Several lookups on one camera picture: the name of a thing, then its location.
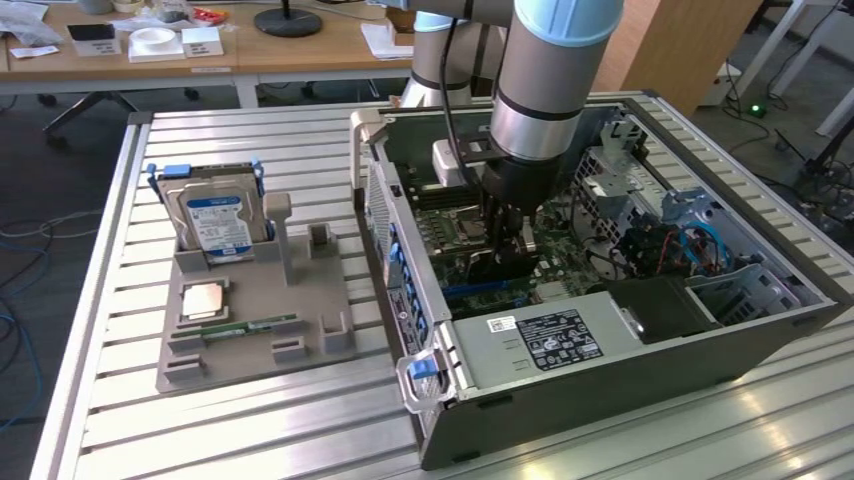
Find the motherboard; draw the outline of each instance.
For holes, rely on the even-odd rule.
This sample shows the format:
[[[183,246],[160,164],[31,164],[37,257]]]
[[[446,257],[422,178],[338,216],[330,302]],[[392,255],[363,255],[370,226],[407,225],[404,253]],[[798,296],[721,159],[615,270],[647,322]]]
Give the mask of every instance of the motherboard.
[[[415,220],[439,285],[455,319],[584,295],[602,275],[584,260],[583,242],[568,229],[564,204],[548,203],[532,227],[539,263],[527,278],[470,285],[471,255],[484,252],[486,232],[476,206],[416,212]],[[606,280],[612,279],[606,273]]]

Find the blue latch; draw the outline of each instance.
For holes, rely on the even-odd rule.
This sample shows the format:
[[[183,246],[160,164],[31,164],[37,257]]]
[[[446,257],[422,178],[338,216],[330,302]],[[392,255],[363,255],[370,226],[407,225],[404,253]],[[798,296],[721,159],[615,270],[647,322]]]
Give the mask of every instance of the blue latch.
[[[252,170],[255,171],[255,181],[257,182],[257,194],[264,196],[264,166],[257,157],[252,157]]]
[[[155,165],[153,163],[149,163],[145,166],[145,173],[148,173],[148,186],[157,194],[160,203],[163,203],[163,196],[160,195],[160,189],[157,188],[157,165]]]
[[[398,254],[400,253],[400,244],[398,242],[391,244],[391,249],[388,250],[388,260],[392,262],[398,261]]]
[[[410,365],[410,375],[412,376],[412,380],[420,380],[422,378],[439,375],[436,361],[432,358],[427,358],[412,363],[412,365]]]
[[[167,165],[163,167],[163,178],[187,178],[192,167],[184,165]]]

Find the white sticker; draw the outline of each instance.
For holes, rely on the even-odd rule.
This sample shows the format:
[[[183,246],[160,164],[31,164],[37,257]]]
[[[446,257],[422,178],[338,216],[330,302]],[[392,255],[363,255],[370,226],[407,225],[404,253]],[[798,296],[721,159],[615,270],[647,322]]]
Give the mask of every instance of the white sticker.
[[[59,52],[59,48],[56,48],[53,45],[39,48],[9,48],[9,52],[12,52],[15,58],[31,58],[56,53]]]
[[[225,257],[245,253],[252,246],[249,227],[240,219],[240,197],[196,198],[187,202],[187,210],[201,250]]]
[[[490,332],[492,333],[516,329],[516,317],[494,318],[487,320],[486,323],[490,325]]]
[[[192,73],[228,73],[231,67],[193,67],[189,69]]]

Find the sticker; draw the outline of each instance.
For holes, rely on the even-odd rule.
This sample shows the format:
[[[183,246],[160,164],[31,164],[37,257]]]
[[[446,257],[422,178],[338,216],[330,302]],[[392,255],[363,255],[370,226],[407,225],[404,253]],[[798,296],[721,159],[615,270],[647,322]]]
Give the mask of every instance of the sticker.
[[[245,253],[252,246],[249,227],[240,219],[240,197],[200,198],[187,202],[201,250],[215,256]]]
[[[9,52],[12,52],[15,58],[31,58],[56,53],[59,52],[59,48],[56,48],[53,45],[51,45],[49,47],[39,48],[9,48]]]
[[[516,329],[516,317],[500,317],[486,321],[490,332],[498,333]]]
[[[578,310],[519,320],[516,324],[534,364],[551,370],[603,355]]]
[[[240,337],[245,335],[245,330],[241,328],[236,330],[227,330],[224,332],[209,333],[207,335],[201,335],[204,340],[224,340],[227,338]]]
[[[189,69],[191,73],[228,73],[231,67],[193,67]]]

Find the gray 3d printed holder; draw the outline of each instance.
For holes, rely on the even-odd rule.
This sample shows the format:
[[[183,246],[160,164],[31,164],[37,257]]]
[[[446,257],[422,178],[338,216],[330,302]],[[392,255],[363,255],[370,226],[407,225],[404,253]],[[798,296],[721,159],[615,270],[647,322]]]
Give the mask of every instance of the gray 3d printed holder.
[[[307,235],[288,237],[287,193],[264,196],[264,214],[276,238],[252,245],[252,260],[208,265],[200,250],[175,252],[161,393],[304,370],[386,348],[354,332],[328,225],[308,225]]]

